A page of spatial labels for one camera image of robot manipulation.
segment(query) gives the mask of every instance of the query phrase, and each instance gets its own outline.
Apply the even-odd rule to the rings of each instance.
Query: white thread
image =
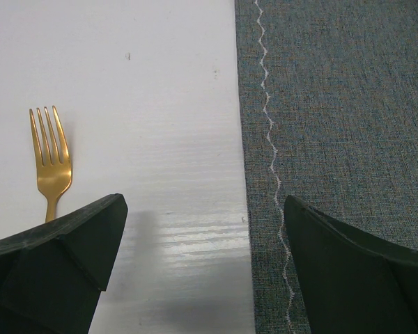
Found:
[[[289,263],[289,261],[291,259],[291,250],[290,250],[289,246],[286,244],[286,242],[284,241],[284,238],[283,238],[283,229],[284,229],[284,225],[285,225],[285,222],[284,222],[284,211],[280,208],[280,203],[279,203],[279,199],[278,199],[278,195],[279,195],[279,191],[280,191],[280,186],[281,186],[281,180],[280,180],[279,176],[277,175],[277,173],[276,173],[276,171],[274,169],[274,163],[275,163],[275,161],[277,159],[277,153],[279,151],[276,148],[276,146],[274,145],[274,143],[271,141],[271,131],[272,131],[272,128],[274,127],[274,124],[275,123],[272,120],[272,118],[270,117],[270,115],[268,113],[268,109],[267,109],[268,104],[270,103],[271,95],[269,94],[269,92],[266,90],[266,87],[265,87],[266,79],[270,75],[270,73],[268,72],[268,70],[266,69],[265,64],[264,64],[264,60],[265,60],[266,55],[268,54],[268,50],[266,49],[265,45],[263,45],[262,39],[263,39],[263,36],[265,35],[266,30],[262,26],[261,21],[260,21],[260,19],[263,16],[263,9],[258,4],[258,0],[255,0],[254,3],[256,4],[258,10],[260,11],[260,15],[258,16],[258,19],[256,20],[256,22],[257,22],[257,24],[260,26],[260,28],[262,30],[262,34],[261,34],[260,38],[258,39],[258,43],[260,44],[260,46],[263,49],[263,56],[262,56],[262,59],[260,60],[259,63],[260,63],[260,66],[263,68],[263,71],[265,73],[265,77],[263,78],[263,81],[260,84],[260,87],[263,89],[263,92],[265,93],[265,96],[266,96],[266,102],[265,102],[265,104],[263,106],[263,113],[266,115],[266,118],[268,119],[268,122],[270,123],[270,128],[268,130],[268,134],[266,135],[266,140],[270,143],[270,145],[272,147],[273,157],[272,157],[272,161],[271,161],[271,165],[270,165],[270,170],[271,170],[272,174],[275,176],[276,181],[277,181],[277,189],[276,189],[276,192],[274,194],[274,203],[275,203],[275,205],[276,205],[276,207],[279,210],[280,215],[281,215],[281,226],[280,226],[278,235],[279,235],[279,240],[284,245],[285,252],[286,252],[284,272],[283,272],[282,275],[284,277],[286,286],[287,286],[287,288],[288,288],[288,290],[290,292],[290,300],[288,302],[288,307],[286,309],[285,319],[288,322],[288,327],[289,327],[290,332],[293,332],[293,334],[295,334],[295,332],[293,330],[293,325],[291,323],[291,318],[290,318],[290,309],[293,306],[293,299],[294,299],[295,293],[293,291],[293,288],[289,284],[289,281],[288,281],[288,272],[287,272],[288,263]]]

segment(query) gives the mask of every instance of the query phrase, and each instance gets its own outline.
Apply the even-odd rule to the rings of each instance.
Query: placemat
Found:
[[[418,0],[237,0],[235,13],[256,331],[310,333],[288,194],[418,249]]]

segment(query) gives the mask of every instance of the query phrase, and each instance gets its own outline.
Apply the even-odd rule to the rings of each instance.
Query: black object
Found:
[[[0,334],[85,334],[105,291],[127,205],[108,195],[0,240]]]
[[[418,333],[418,251],[292,196],[284,215],[313,333]]]

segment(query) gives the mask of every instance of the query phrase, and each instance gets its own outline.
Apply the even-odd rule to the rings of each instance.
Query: fork handle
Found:
[[[47,217],[45,218],[45,222],[48,223],[49,221],[53,221],[56,218],[56,206],[57,200],[52,200],[47,198],[48,206],[47,206]]]

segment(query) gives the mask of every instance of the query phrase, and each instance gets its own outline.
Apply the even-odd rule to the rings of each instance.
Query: fork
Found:
[[[57,133],[59,135],[59,144],[61,154],[56,143],[51,120],[49,119],[48,109],[45,107],[45,116],[48,124],[49,137],[51,138],[51,149],[48,145],[47,132],[43,124],[40,109],[37,108],[37,114],[40,124],[40,133],[42,134],[43,151],[40,148],[39,136],[37,133],[36,122],[34,120],[33,110],[29,109],[31,119],[31,132],[33,134],[34,154],[36,156],[37,170],[37,188],[46,197],[47,216],[45,222],[54,220],[56,216],[56,206],[59,198],[70,188],[72,181],[72,167],[70,154],[68,153],[67,141],[63,133],[61,121],[57,114],[56,107],[53,106],[54,119],[56,121]]]

